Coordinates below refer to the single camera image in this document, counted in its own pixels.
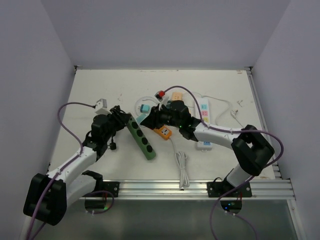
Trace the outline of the green power strip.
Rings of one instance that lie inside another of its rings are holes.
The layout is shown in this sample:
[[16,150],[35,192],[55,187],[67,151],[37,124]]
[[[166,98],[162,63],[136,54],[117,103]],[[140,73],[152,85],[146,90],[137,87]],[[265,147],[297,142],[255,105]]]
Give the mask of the green power strip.
[[136,122],[135,118],[131,113],[128,113],[129,119],[127,123],[127,128],[132,135],[133,139],[137,143],[139,149],[142,151],[145,158],[150,161],[156,157],[156,152],[154,148],[151,146],[150,142],[144,135],[143,131],[141,130],[140,126]]

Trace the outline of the light cyan plug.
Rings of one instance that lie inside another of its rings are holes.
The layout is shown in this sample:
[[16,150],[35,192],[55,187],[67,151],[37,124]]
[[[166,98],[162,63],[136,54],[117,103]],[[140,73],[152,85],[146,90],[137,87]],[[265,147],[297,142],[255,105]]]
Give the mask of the light cyan plug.
[[142,113],[141,115],[139,115],[135,120],[136,122],[140,125],[141,122],[147,117],[147,114]]

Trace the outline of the teal cube plug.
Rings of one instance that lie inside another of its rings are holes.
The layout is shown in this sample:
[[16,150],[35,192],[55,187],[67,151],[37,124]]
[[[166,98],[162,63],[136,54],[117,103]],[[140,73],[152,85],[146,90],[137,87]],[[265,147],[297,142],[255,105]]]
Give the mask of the teal cube plug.
[[138,113],[147,114],[150,111],[150,106],[148,104],[138,105],[135,109]]

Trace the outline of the orange power strip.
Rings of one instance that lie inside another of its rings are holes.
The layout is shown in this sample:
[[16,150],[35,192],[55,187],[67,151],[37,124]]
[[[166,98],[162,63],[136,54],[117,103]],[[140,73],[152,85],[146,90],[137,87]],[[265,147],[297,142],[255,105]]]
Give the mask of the orange power strip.
[[172,131],[167,126],[162,126],[159,129],[155,128],[153,131],[165,141],[169,140],[172,136]]

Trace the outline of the wooden beige cube plug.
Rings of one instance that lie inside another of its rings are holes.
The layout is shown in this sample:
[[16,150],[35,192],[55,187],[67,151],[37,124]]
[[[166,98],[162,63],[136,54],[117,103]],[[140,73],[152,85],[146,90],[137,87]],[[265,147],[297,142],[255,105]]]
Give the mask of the wooden beige cube plug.
[[171,101],[182,101],[183,93],[182,92],[173,92],[171,95]]

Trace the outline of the white power strip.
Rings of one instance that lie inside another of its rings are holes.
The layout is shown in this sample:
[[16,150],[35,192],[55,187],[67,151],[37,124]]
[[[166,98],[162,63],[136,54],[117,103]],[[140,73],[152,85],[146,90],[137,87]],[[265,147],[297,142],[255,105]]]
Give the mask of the white power strip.
[[[211,123],[210,119],[210,108],[209,108],[209,100],[203,97],[196,98],[197,103],[199,105],[200,113],[198,111],[197,105],[194,104],[194,113],[195,117],[199,119],[200,117],[203,118],[204,122],[209,125]],[[213,144],[210,142],[203,142],[198,141],[195,145],[196,149],[202,152],[207,152],[213,149]]]

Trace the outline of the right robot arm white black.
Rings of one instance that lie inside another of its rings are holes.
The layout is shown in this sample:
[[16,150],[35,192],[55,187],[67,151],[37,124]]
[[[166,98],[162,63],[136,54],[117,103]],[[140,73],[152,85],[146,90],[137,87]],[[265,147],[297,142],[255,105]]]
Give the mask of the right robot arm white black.
[[170,107],[154,106],[140,123],[151,130],[167,125],[178,128],[180,134],[194,142],[209,142],[233,150],[237,166],[224,178],[223,192],[235,196],[241,184],[250,177],[259,176],[275,153],[261,131],[252,125],[243,129],[218,128],[206,124],[203,119],[192,116],[181,100],[170,103]]

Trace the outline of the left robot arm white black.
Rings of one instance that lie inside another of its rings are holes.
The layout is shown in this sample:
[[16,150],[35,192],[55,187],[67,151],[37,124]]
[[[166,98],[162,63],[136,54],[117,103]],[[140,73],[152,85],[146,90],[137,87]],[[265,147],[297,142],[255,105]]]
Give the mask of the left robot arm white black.
[[108,149],[108,141],[124,129],[131,118],[117,105],[108,114],[97,114],[79,150],[56,169],[36,174],[30,182],[23,213],[49,225],[57,225],[67,208],[81,197],[99,196],[104,191],[103,176],[88,168]]

